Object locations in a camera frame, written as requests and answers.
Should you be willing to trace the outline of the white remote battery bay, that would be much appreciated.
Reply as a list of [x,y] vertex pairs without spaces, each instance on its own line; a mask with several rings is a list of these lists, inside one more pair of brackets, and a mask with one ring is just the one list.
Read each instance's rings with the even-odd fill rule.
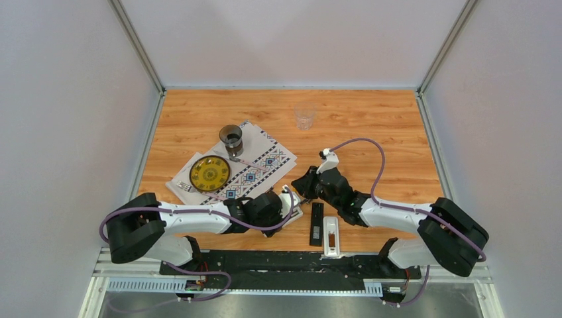
[[341,256],[339,222],[336,217],[323,218],[323,253],[327,258],[339,258]]

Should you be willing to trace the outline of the black remote control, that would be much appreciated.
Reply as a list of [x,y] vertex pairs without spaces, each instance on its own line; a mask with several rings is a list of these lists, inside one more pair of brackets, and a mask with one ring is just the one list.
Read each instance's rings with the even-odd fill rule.
[[323,243],[323,217],[324,204],[314,202],[311,205],[311,225],[309,234],[309,245],[322,247]]

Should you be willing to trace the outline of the white slim remote control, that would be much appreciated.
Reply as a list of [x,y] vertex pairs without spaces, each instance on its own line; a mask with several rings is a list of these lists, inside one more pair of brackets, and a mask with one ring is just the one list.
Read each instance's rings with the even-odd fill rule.
[[300,206],[295,206],[292,209],[292,212],[290,213],[290,218],[288,220],[288,222],[294,222],[296,220],[298,220],[300,217],[302,217],[304,215],[304,212],[302,211],[302,208]]

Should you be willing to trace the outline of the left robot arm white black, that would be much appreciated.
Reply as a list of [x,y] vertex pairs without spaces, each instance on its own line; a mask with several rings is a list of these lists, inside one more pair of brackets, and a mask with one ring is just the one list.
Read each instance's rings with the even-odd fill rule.
[[115,264],[150,258],[193,275],[200,271],[203,258],[190,233],[228,235],[253,229],[272,237],[303,216],[300,205],[298,194],[288,188],[210,205],[176,205],[144,193],[109,213],[99,235]]

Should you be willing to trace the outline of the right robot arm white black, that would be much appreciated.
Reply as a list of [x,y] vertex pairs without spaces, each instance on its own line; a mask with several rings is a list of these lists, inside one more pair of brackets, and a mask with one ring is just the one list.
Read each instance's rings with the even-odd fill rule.
[[484,262],[488,232],[455,202],[439,197],[434,203],[400,203],[353,189],[337,168],[319,173],[316,166],[292,181],[306,199],[332,206],[350,225],[386,227],[417,235],[416,239],[390,239],[380,251],[378,269],[386,277],[404,268],[440,265],[467,277],[476,263]]

